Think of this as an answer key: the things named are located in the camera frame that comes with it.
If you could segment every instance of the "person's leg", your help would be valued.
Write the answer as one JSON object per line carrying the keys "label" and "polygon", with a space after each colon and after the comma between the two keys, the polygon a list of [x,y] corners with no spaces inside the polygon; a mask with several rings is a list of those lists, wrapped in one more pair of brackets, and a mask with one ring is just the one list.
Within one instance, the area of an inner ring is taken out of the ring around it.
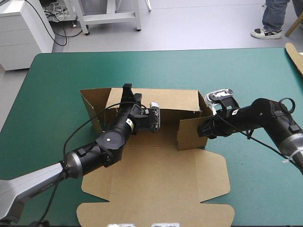
{"label": "person's leg", "polygon": [[290,0],[266,0],[263,28],[256,28],[251,36],[258,39],[279,39],[282,37],[286,7]]}
{"label": "person's leg", "polygon": [[286,7],[290,0],[266,0],[262,23],[269,32],[281,30],[284,24]]}
{"label": "person's leg", "polygon": [[303,12],[303,0],[293,0],[294,10],[297,17]]}

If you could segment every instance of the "drawer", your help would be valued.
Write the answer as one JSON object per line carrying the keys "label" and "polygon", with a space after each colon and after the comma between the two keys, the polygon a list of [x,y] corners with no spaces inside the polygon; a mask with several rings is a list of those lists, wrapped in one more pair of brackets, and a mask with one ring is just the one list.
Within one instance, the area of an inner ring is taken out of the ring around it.
{"label": "drawer", "polygon": [[36,41],[30,30],[0,32],[0,46],[34,44]]}
{"label": "drawer", "polygon": [[34,57],[41,53],[37,44],[0,47],[0,64],[5,70],[29,68]]}
{"label": "drawer", "polygon": [[28,29],[21,15],[0,17],[0,32]]}

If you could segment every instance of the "jeans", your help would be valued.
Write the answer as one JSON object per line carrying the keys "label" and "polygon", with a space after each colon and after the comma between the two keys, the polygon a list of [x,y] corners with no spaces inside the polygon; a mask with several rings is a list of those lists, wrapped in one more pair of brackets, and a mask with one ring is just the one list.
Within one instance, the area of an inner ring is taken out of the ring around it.
{"label": "jeans", "polygon": [[[278,31],[284,23],[286,7],[290,0],[266,0],[262,23],[267,31]],[[297,16],[303,12],[303,0],[293,0]]]}

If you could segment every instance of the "white metal table leg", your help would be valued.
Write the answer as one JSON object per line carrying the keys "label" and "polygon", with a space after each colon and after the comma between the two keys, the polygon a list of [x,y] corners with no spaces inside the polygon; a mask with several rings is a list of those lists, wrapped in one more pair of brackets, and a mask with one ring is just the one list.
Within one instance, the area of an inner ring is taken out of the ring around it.
{"label": "white metal table leg", "polygon": [[134,0],[134,14],[136,17],[137,31],[141,31],[139,0]]}
{"label": "white metal table leg", "polygon": [[148,11],[151,11],[152,10],[151,1],[150,0],[145,0],[145,3],[147,5]]}
{"label": "white metal table leg", "polygon": [[82,5],[80,5],[81,2],[80,2],[80,0],[72,0],[72,2],[73,2],[74,7],[76,9],[76,13],[77,13],[81,28],[83,30],[83,33],[88,34],[89,31],[88,31],[88,29],[86,27],[86,24],[84,22],[84,19],[83,19],[84,12],[82,11]]}
{"label": "white metal table leg", "polygon": [[112,14],[116,12],[116,0],[107,0],[106,14]]}
{"label": "white metal table leg", "polygon": [[119,9],[120,9],[120,5],[121,5],[121,2],[122,2],[122,0],[119,0],[119,3],[118,3],[118,5],[117,5],[117,12],[119,11]]}

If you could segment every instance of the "metal frame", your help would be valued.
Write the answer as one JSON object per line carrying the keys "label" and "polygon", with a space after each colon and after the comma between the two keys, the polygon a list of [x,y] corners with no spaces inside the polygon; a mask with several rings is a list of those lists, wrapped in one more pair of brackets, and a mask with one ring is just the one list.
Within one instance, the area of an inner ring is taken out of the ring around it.
{"label": "metal frame", "polygon": [[0,220],[18,223],[24,204],[51,187],[62,170],[61,163],[56,163],[12,180],[0,180]]}
{"label": "metal frame", "polygon": [[[122,0],[119,1],[118,5],[116,5],[116,0],[107,0],[106,14],[85,15],[81,1],[72,0],[83,33],[86,35],[89,34],[88,25],[119,23],[134,20],[136,21],[137,31],[141,31],[139,0],[134,0],[134,12],[117,13],[121,1]],[[149,11],[151,11],[152,8],[150,0],[145,0],[145,2]]]}

